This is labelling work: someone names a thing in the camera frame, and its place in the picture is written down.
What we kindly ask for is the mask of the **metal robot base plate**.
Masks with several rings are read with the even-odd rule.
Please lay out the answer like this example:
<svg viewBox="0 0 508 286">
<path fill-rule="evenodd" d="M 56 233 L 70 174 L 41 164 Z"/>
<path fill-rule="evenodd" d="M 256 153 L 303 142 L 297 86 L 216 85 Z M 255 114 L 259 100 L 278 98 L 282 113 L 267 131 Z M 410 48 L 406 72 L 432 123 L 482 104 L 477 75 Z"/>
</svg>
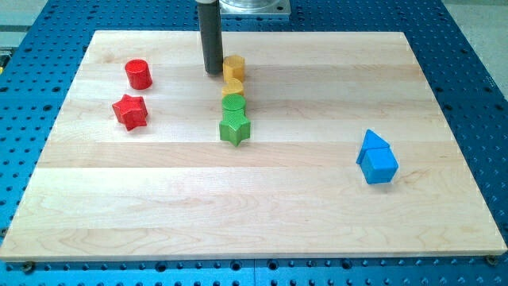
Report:
<svg viewBox="0 0 508 286">
<path fill-rule="evenodd" d="M 219 0 L 223 15 L 289 16 L 290 0 Z"/>
</svg>

